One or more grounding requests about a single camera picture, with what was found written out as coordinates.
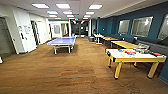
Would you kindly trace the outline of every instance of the recessed light panel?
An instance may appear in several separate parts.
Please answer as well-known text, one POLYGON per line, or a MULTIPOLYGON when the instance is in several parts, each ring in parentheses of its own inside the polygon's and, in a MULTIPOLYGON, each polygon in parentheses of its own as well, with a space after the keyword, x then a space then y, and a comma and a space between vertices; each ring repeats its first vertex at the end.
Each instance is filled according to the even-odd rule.
POLYGON ((57 17, 56 15, 49 15, 49 17, 57 17))
POLYGON ((58 18, 55 18, 55 19, 61 19, 61 18, 58 17, 58 18))
POLYGON ((56 4, 58 6, 58 8, 61 8, 61 9, 69 9, 70 6, 68 4, 56 4))
POLYGON ((47 5, 45 4, 32 4, 33 6, 37 7, 37 8, 49 8, 47 5))
POLYGON ((48 14, 58 14, 56 11, 47 11, 48 14))
POLYGON ((64 14, 72 14, 71 11, 64 11, 63 13, 64 13, 64 14))
POLYGON ((91 17, 90 15, 85 15, 84 18, 88 18, 88 17, 91 17))
POLYGON ((74 17, 73 15, 67 15, 67 17, 74 17))
POLYGON ((86 14, 90 14, 90 15, 92 15, 92 14, 94 14, 94 12, 86 12, 86 14))
POLYGON ((89 9, 100 9, 102 5, 91 5, 89 9))
POLYGON ((83 18, 83 19, 88 19, 88 18, 83 18))

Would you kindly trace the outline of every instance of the door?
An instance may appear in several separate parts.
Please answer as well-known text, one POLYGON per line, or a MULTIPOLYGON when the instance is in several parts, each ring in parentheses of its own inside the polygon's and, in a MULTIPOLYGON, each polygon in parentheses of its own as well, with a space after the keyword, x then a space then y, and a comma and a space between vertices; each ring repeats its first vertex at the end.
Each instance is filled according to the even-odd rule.
POLYGON ((31 25, 32 25, 32 29, 33 29, 36 45, 39 45, 40 44, 40 39, 39 39, 39 33, 38 33, 38 29, 37 29, 37 24, 36 24, 35 21, 31 21, 31 25))
POLYGON ((45 27, 44 23, 39 21, 39 22, 36 22, 36 24, 37 24, 37 32, 38 32, 40 44, 43 44, 46 42, 46 34, 43 28, 45 27))
POLYGON ((61 24, 51 25, 52 38, 62 37, 61 24))
POLYGON ((5 58, 15 53, 5 18, 0 18, 0 57, 5 58))

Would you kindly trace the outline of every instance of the wooden floor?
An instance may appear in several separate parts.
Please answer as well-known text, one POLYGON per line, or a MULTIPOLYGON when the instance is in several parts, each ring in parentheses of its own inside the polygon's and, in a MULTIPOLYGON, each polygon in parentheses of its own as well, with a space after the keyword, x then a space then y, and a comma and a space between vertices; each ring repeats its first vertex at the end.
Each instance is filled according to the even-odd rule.
POLYGON ((12 55, 0 64, 0 94, 168 94, 168 85, 149 69, 124 63, 118 80, 116 63, 108 68, 105 46, 77 38, 74 49, 39 45, 28 54, 12 55))

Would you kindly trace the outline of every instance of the table leg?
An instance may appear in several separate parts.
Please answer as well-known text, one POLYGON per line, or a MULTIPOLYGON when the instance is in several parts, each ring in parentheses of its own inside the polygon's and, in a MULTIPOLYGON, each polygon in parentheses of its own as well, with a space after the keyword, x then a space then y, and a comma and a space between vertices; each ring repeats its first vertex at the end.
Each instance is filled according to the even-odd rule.
POLYGON ((97 37, 96 37, 96 40, 95 41, 97 41, 97 37))
POLYGON ((102 44, 102 43, 100 43, 100 41, 99 41, 99 37, 97 38, 98 40, 97 40, 97 43, 96 44, 102 44))
POLYGON ((120 74, 120 70, 121 70, 121 65, 122 65, 122 62, 119 62, 118 65, 117 65, 117 68, 116 68, 116 72, 115 72, 115 79, 118 79, 119 77, 119 74, 120 74))
POLYGON ((155 73, 156 68, 157 68, 158 65, 159 65, 159 62, 154 62, 152 64, 152 67, 151 67, 151 69, 150 69, 150 71, 148 73, 148 78, 152 79, 152 77, 153 77, 153 75, 154 75, 154 73, 155 73))
POLYGON ((55 54, 57 54, 57 48, 54 46, 54 51, 55 51, 55 54))
POLYGON ((112 43, 111 43, 111 48, 112 48, 112 43))
POLYGON ((137 62, 135 62, 135 63, 134 63, 134 67, 137 67, 137 65, 138 65, 138 63, 137 63, 137 62))
POLYGON ((111 68, 111 59, 109 59, 108 67, 111 68))
POLYGON ((71 46, 68 47, 69 53, 71 53, 71 46))

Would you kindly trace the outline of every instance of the window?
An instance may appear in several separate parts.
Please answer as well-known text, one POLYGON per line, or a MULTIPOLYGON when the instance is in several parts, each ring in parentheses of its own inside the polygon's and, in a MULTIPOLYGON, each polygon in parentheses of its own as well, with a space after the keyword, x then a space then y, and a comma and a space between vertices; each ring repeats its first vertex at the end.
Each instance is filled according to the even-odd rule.
POLYGON ((166 37, 168 37, 168 14, 163 21, 160 33, 158 35, 158 39, 165 39, 166 37))
POLYGON ((134 19, 131 35, 147 37, 153 17, 134 19))
POLYGON ((122 20, 120 21, 118 33, 120 34, 127 34, 129 26, 129 20, 122 20))

